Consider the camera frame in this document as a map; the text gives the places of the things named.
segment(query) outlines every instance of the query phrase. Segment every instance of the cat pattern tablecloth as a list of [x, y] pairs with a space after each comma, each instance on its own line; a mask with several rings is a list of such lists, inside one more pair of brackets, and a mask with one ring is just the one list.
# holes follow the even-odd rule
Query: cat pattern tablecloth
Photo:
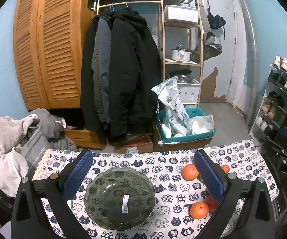
[[[269, 188], [271, 200], [279, 191], [262, 156], [250, 140], [244, 140], [224, 146], [204, 148], [213, 162], [227, 164], [230, 172], [238, 178], [255, 180], [261, 176]], [[54, 150], [49, 154], [39, 178], [47, 178], [53, 172], [61, 170], [71, 163], [79, 152]], [[94, 239], [193, 239], [210, 219], [209, 213], [204, 219], [193, 219], [189, 215], [192, 204], [203, 201], [208, 193], [205, 186], [197, 179], [185, 181], [181, 170], [186, 164], [193, 163], [194, 150], [153, 152], [145, 154], [105, 154], [94, 153], [93, 166], [80, 185], [73, 200], [68, 201], [72, 212], [87, 233]], [[156, 206], [148, 220], [129, 231], [117, 232], [105, 230], [92, 221], [85, 212], [83, 197], [87, 184], [98, 173], [113, 167], [133, 167], [147, 175], [154, 184]], [[54, 217], [47, 199], [42, 199], [48, 219], [57, 235], [65, 237]], [[239, 199], [234, 213], [228, 222], [223, 236], [228, 235], [237, 222], [243, 206]]]

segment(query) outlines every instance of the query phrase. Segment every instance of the teal plastic crate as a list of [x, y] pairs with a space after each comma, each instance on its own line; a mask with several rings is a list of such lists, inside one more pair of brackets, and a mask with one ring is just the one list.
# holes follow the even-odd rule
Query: teal plastic crate
[[[186, 108], [185, 109], [189, 117], [196, 117], [196, 116], [206, 116], [202, 109], [200, 108]], [[190, 136], [184, 136], [184, 137], [171, 137], [171, 138], [165, 138], [165, 133], [163, 129], [161, 128], [162, 120], [165, 118], [165, 111], [159, 111], [157, 113], [157, 126], [161, 135], [161, 139], [164, 143], [171, 143], [171, 142], [191, 142], [196, 141], [200, 139], [205, 138], [213, 138], [214, 134], [216, 132], [216, 127], [214, 127], [213, 131], [209, 131], [202, 134], [197, 135], [190, 135]]]

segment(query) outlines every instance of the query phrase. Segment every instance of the metal screw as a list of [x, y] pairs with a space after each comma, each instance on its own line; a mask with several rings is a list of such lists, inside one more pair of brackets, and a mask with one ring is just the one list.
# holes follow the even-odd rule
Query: metal screw
[[22, 178], [22, 183], [26, 183], [26, 182], [28, 182], [28, 177], [23, 177]]
[[50, 176], [49, 176], [52, 180], [55, 180], [58, 178], [58, 173], [57, 172], [54, 172], [52, 173]]
[[258, 181], [261, 182], [261, 183], [265, 183], [265, 180], [264, 180], [264, 178], [262, 178], [262, 177], [259, 177], [259, 178], [258, 178]]
[[230, 172], [230, 173], [228, 174], [228, 177], [229, 177], [231, 180], [234, 180], [237, 176], [236, 176], [234, 173]]

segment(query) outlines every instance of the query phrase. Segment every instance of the clothing rod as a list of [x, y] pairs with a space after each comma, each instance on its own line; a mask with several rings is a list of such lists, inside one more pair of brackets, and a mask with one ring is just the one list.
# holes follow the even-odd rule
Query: clothing rod
[[106, 5], [100, 5], [99, 8], [104, 8], [108, 6], [114, 6], [114, 5], [123, 5], [123, 4], [132, 4], [132, 3], [161, 3], [161, 1], [132, 1], [132, 2], [117, 2], [117, 3], [111, 3]]

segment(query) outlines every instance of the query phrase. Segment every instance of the wooden drawer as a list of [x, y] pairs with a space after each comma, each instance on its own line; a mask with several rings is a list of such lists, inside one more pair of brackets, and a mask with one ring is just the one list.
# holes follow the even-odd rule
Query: wooden drawer
[[103, 150], [107, 144], [106, 138], [102, 131], [65, 128], [64, 134], [74, 141], [80, 148]]

